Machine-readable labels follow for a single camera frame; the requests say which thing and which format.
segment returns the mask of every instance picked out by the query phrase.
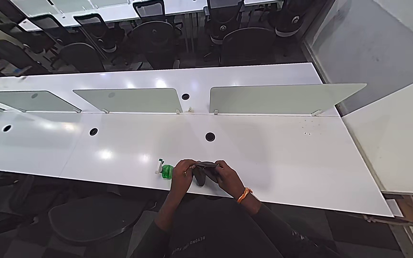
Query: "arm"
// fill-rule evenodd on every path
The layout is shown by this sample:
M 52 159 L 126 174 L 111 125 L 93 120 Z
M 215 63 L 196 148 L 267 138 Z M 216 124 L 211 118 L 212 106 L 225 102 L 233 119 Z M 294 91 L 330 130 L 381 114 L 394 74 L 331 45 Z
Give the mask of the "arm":
M 245 187 L 238 177 L 237 172 L 229 167 L 224 161 L 216 161 L 219 166 L 216 171 L 221 175 L 218 178 L 219 186 L 238 200 L 243 194 Z M 256 224 L 270 239 L 273 245 L 284 257 L 324 257 L 325 249 L 317 246 L 308 238 L 301 236 L 296 231 L 275 215 L 267 206 L 248 194 L 240 203 L 253 218 Z
M 131 255 L 132 258 L 162 258 L 170 240 L 173 215 L 181 199 L 192 183 L 192 168 L 196 161 L 180 161 L 173 169 L 170 193 L 163 203 L 157 217 L 146 231 L 143 239 Z

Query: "black cloth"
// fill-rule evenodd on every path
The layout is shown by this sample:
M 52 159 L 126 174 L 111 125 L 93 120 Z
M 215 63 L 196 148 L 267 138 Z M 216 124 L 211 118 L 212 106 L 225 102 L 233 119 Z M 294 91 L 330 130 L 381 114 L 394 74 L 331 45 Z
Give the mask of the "black cloth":
M 170 233 L 154 222 L 131 258 L 339 257 L 319 247 L 261 205 L 253 216 L 234 199 L 198 197 L 180 206 Z

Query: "white desk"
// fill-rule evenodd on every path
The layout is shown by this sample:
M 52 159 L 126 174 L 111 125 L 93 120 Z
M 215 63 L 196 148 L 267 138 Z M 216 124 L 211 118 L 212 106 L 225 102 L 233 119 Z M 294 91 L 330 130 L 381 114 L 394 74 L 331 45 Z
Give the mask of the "white desk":
M 335 109 L 318 117 L 208 113 L 213 86 L 319 83 L 310 63 L 0 78 L 0 91 L 48 90 L 83 110 L 12 113 L 8 132 L 0 113 L 0 170 L 168 190 L 170 181 L 154 174 L 159 158 L 224 159 L 262 201 L 391 216 Z M 189 93 L 185 112 L 105 114 L 72 92 L 157 87 L 175 88 L 180 99 Z M 226 196 L 209 179 L 189 192 Z
M 262 5 L 268 3 L 278 2 L 279 0 L 246 0 L 245 5 Z M 165 0 L 165 14 L 177 15 L 194 12 L 202 12 L 203 8 L 207 6 L 206 0 Z M 90 13 L 98 13 L 101 15 L 105 22 L 119 22 L 127 20 L 139 19 L 133 5 L 114 5 L 93 10 L 75 11 L 68 13 L 54 14 L 54 17 L 60 21 L 64 27 L 79 26 L 74 16 L 85 15 Z M 26 31 L 38 31 L 36 25 L 32 24 L 29 20 L 25 19 L 19 24 Z

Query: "person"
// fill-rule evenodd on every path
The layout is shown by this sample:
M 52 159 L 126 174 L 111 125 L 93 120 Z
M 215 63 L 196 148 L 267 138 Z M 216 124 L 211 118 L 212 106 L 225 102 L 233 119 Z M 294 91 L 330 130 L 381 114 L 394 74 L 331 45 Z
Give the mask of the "person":
M 215 162 L 217 182 L 233 199 L 198 197 L 179 207 L 196 163 L 185 159 L 175 166 L 170 192 L 131 258 L 339 257 L 292 230 L 254 195 L 246 194 L 238 174 L 222 160 Z

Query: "person's left hand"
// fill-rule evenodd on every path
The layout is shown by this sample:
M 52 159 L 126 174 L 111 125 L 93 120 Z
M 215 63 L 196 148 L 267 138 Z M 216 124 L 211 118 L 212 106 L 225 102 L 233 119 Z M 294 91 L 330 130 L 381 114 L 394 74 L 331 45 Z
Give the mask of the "person's left hand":
M 198 163 L 192 159 L 184 159 L 173 168 L 170 193 L 176 198 L 183 198 L 192 183 L 192 169 Z

